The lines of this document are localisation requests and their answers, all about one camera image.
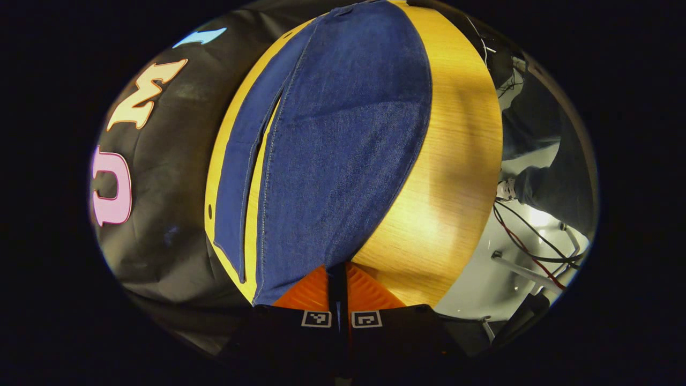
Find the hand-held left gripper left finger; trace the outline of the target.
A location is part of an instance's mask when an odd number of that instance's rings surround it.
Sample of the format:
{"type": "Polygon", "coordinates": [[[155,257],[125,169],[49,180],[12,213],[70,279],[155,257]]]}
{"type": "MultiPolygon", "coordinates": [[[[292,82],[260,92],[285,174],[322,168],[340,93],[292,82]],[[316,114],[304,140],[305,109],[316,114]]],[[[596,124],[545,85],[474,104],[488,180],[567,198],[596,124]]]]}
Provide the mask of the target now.
{"type": "Polygon", "coordinates": [[[230,365],[243,378],[335,378],[337,317],[324,266],[273,305],[255,305],[230,339],[230,365]]]}

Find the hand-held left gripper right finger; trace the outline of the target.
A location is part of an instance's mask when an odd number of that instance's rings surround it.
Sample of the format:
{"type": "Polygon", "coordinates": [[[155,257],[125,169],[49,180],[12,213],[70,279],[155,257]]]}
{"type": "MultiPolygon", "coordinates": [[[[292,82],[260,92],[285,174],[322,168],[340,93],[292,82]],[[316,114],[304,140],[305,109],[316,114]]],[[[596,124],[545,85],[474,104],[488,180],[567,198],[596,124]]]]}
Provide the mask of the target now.
{"type": "Polygon", "coordinates": [[[346,262],[348,364],[353,377],[444,377],[468,356],[429,305],[407,306],[346,262]]]}

